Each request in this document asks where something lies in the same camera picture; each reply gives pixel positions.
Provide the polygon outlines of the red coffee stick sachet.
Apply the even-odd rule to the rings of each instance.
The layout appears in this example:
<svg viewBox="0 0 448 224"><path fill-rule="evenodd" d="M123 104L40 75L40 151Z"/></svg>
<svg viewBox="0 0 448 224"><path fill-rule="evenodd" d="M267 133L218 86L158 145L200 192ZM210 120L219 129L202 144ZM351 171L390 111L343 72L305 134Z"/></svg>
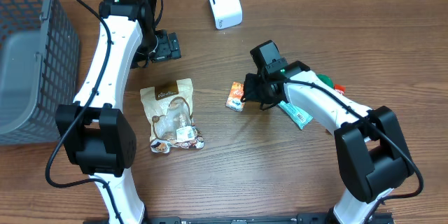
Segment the red coffee stick sachet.
<svg viewBox="0 0 448 224"><path fill-rule="evenodd" d="M346 92L346 88L343 85L334 84L334 90L340 93L341 95L344 95Z"/></svg>

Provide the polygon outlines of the teal wet wipes pack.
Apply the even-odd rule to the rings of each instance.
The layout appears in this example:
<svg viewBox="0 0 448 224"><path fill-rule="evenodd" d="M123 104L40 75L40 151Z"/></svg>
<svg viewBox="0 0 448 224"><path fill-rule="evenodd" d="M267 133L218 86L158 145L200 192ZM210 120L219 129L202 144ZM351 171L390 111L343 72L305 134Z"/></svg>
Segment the teal wet wipes pack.
<svg viewBox="0 0 448 224"><path fill-rule="evenodd" d="M291 103L281 101L278 104L278 107L281 108L301 130L313 120L313 117L306 111Z"/></svg>

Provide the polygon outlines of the beige snack pouch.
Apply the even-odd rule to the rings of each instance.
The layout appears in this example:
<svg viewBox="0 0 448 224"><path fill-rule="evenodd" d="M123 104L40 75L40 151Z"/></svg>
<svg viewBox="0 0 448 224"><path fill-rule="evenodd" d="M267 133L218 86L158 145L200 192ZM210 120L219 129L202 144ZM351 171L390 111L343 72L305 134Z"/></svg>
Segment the beige snack pouch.
<svg viewBox="0 0 448 224"><path fill-rule="evenodd" d="M193 118L193 82L189 78L140 90L150 123L150 149L167 154L173 148L202 149L204 138Z"/></svg>

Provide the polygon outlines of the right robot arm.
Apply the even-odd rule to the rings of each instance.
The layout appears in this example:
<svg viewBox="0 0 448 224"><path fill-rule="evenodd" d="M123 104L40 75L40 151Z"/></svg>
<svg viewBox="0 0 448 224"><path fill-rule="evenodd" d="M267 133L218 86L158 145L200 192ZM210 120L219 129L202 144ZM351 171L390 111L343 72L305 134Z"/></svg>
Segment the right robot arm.
<svg viewBox="0 0 448 224"><path fill-rule="evenodd" d="M395 113L386 106L372 110L347 99L299 61L260 59L255 65L257 73L246 75L242 101L258 102L262 110L288 102L314 117L335 138L346 190L327 216L308 217L319 223L392 223L391 215L376 210L416 172Z"/></svg>

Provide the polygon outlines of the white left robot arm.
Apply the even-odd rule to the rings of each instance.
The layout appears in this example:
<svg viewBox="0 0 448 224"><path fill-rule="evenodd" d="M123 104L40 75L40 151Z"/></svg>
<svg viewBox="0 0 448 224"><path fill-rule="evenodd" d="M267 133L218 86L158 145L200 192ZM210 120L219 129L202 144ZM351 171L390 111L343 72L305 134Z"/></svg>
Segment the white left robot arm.
<svg viewBox="0 0 448 224"><path fill-rule="evenodd" d="M45 178L59 187L50 169L64 148L70 163L88 176L65 186L94 183L109 214L106 223L151 221L132 177L137 138L123 115L123 97L131 69L181 56L175 34L157 28L162 16L155 8L162 5L163 0L101 0L94 12L100 35L86 79L72 104L56 111L60 140Z"/></svg>

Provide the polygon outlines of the green lid jar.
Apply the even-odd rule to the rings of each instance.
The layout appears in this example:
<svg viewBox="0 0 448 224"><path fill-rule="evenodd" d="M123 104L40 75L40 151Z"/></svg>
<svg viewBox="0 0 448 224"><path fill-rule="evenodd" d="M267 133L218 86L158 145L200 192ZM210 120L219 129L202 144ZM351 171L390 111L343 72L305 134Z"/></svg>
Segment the green lid jar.
<svg viewBox="0 0 448 224"><path fill-rule="evenodd" d="M324 74L317 74L316 76L318 77L318 79L320 81L325 83L327 86L329 86L332 89L334 88L334 83L333 83L332 79L329 76L324 75Z"/></svg>

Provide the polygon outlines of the orange small box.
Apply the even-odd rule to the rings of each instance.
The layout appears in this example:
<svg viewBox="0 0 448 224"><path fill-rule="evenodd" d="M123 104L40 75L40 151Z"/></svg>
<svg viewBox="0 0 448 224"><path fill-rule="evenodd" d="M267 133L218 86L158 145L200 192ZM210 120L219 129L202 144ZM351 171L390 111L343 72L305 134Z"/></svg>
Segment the orange small box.
<svg viewBox="0 0 448 224"><path fill-rule="evenodd" d="M244 85L234 82L230 89L225 105L234 111L242 112L244 109L244 102L241 101L244 95Z"/></svg>

